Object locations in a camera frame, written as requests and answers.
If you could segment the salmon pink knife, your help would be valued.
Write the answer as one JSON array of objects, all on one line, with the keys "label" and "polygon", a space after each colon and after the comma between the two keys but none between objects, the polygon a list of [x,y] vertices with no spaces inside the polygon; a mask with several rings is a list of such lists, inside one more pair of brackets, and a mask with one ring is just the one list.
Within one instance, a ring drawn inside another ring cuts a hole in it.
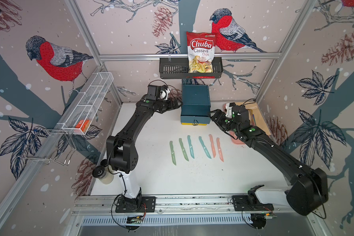
[{"label": "salmon pink knife", "polygon": [[221,148],[221,143],[220,143],[220,138],[216,138],[216,143],[217,143],[217,149],[218,149],[218,154],[219,154],[219,159],[224,162],[224,157],[223,157],[223,152]]}]

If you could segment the yellow drawer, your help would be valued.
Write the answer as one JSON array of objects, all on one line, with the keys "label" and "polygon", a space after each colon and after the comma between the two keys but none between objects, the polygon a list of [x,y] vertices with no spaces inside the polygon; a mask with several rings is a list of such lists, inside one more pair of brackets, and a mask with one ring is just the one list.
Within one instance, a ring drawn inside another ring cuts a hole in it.
[{"label": "yellow drawer", "polygon": [[182,125],[191,125],[191,126],[206,126],[207,124],[199,124],[199,123],[182,123]]}]

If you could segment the turquoise knife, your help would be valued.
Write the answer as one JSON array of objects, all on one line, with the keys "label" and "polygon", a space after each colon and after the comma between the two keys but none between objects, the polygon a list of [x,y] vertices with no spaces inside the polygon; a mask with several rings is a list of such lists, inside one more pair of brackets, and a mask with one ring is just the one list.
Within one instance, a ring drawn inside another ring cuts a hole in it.
[{"label": "turquoise knife", "polygon": [[206,157],[209,158],[209,159],[212,159],[212,157],[211,157],[211,155],[210,155],[210,153],[209,153],[209,151],[208,151],[206,145],[204,144],[204,141],[203,141],[203,139],[202,139],[202,136],[199,136],[198,139],[199,139],[199,142],[200,142],[200,144],[201,144],[201,146],[202,146],[202,148],[203,148],[203,150],[204,150],[204,153],[205,153]]}]

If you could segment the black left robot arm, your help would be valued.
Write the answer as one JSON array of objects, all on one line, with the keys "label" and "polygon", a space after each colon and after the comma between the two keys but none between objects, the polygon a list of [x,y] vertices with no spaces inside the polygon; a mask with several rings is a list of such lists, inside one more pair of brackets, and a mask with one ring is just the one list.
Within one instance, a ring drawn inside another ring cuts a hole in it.
[{"label": "black left robot arm", "polygon": [[141,195],[141,188],[136,178],[131,176],[138,163],[138,152],[135,147],[137,137],[146,122],[154,113],[163,114],[182,106],[178,98],[152,100],[144,96],[136,103],[134,114],[115,136],[109,136],[106,140],[107,161],[114,174],[120,175],[123,181],[124,197],[136,199]]}]

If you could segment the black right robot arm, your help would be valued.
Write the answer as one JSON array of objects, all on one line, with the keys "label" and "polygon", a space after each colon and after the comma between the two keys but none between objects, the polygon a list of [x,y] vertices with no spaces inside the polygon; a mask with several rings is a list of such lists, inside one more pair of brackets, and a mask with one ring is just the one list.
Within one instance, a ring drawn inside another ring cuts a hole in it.
[{"label": "black right robot arm", "polygon": [[210,119],[225,133],[234,132],[237,139],[263,155],[287,179],[287,187],[256,187],[256,199],[263,204],[290,206],[307,216],[328,201],[327,174],[312,169],[278,146],[261,128],[250,123],[249,112],[243,106],[232,107],[230,116],[216,109]]}]

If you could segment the teal drawer cabinet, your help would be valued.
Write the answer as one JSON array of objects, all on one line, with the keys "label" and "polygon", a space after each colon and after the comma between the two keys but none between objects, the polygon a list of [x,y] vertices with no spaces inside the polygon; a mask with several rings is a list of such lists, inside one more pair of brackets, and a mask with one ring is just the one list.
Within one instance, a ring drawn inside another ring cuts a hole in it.
[{"label": "teal drawer cabinet", "polygon": [[210,96],[207,85],[183,85],[181,123],[209,124]]}]

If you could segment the pink tray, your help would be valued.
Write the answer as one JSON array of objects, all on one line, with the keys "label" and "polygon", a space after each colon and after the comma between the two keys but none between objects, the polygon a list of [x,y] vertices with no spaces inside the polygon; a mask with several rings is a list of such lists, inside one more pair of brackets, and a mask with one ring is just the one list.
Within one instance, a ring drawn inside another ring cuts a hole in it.
[{"label": "pink tray", "polygon": [[[244,104],[244,102],[234,102],[234,103],[236,103],[236,106],[241,106]],[[233,113],[233,117],[230,119],[231,121],[233,121],[234,116],[236,116],[236,115]],[[244,145],[244,142],[242,142],[239,138],[237,138],[237,136],[235,135],[235,132],[232,129],[229,131],[229,133],[234,137],[231,139],[231,141],[235,145]]]}]

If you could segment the light green knife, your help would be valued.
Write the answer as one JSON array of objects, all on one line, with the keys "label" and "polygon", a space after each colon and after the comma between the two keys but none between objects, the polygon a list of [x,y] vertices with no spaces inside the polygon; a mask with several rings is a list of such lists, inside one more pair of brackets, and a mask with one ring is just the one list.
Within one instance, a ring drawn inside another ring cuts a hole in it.
[{"label": "light green knife", "polygon": [[170,141],[170,142],[169,142],[169,145],[170,145],[170,151],[171,151],[172,162],[173,162],[173,164],[176,166],[176,165],[177,165],[177,162],[176,162],[176,156],[175,156],[173,141]]}]

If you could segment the teal knife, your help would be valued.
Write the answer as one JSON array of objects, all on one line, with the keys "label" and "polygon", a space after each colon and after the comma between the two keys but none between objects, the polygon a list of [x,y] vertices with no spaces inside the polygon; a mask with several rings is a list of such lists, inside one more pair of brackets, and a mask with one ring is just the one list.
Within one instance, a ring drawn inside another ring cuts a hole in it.
[{"label": "teal knife", "polygon": [[191,140],[191,136],[190,135],[187,136],[187,140],[188,140],[188,145],[189,145],[190,156],[191,156],[191,158],[194,159],[195,158],[194,149],[193,149],[192,140]]}]

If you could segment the Chuba cassava chips bag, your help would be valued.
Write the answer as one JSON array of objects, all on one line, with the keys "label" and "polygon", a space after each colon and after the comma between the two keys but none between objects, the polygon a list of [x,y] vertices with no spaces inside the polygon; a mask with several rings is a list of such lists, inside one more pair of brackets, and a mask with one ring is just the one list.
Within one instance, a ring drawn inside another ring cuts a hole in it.
[{"label": "Chuba cassava chips bag", "polygon": [[216,34],[187,32],[189,73],[212,73]]}]

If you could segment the black capped jar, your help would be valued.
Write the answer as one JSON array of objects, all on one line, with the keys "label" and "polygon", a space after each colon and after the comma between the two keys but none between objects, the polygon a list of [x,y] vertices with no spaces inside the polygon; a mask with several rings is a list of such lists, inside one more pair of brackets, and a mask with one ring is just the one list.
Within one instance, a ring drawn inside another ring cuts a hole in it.
[{"label": "black capped jar", "polygon": [[108,171],[108,168],[103,167],[101,165],[96,166],[93,169],[92,176],[94,178],[98,179],[102,184],[105,184],[105,185],[110,184],[113,181],[113,179],[114,179],[114,175],[112,175]]}]

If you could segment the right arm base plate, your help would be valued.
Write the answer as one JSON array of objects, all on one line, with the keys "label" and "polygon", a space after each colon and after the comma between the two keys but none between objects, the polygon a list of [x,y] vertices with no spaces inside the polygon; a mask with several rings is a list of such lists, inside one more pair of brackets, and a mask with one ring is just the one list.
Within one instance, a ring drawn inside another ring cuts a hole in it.
[{"label": "right arm base plate", "polygon": [[257,198],[248,195],[234,195],[230,203],[234,206],[235,211],[274,211],[272,204],[263,204]]}]

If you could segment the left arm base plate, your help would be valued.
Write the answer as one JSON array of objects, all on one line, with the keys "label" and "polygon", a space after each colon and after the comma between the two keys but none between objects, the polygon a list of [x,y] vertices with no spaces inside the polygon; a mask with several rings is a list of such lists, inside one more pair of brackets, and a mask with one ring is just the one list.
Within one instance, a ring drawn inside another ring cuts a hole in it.
[{"label": "left arm base plate", "polygon": [[119,197],[115,203],[115,213],[138,213],[138,212],[154,212],[156,197],[146,196],[135,199]]}]

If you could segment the aluminium rail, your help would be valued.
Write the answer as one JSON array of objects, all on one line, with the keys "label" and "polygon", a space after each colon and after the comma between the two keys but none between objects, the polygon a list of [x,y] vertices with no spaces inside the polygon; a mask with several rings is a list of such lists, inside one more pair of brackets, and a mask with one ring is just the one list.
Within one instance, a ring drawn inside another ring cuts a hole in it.
[{"label": "aluminium rail", "polygon": [[[183,195],[144,195],[156,197],[155,211],[147,214],[215,214],[240,213],[230,203],[232,196],[246,194],[183,194]],[[84,196],[78,198],[72,210],[73,215],[124,215],[115,213],[115,196]],[[290,206],[272,204],[274,214],[294,213]],[[244,213],[268,213],[267,211],[244,211]]]}]

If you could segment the aluminium frame post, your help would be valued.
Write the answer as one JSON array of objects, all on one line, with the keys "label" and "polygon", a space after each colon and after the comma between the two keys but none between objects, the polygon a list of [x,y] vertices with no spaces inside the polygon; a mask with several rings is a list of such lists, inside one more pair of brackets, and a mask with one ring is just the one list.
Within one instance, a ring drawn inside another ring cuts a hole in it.
[{"label": "aluminium frame post", "polygon": [[87,47],[93,56],[93,59],[100,69],[100,71],[104,72],[110,72],[109,69],[107,68],[106,64],[100,59],[100,53],[98,50],[98,47],[92,37],[92,33],[90,32],[88,25],[86,21],[84,20],[84,17],[78,7],[77,1],[75,0],[65,0],[66,5],[82,35],[82,38],[84,39],[85,43],[87,44]]}]

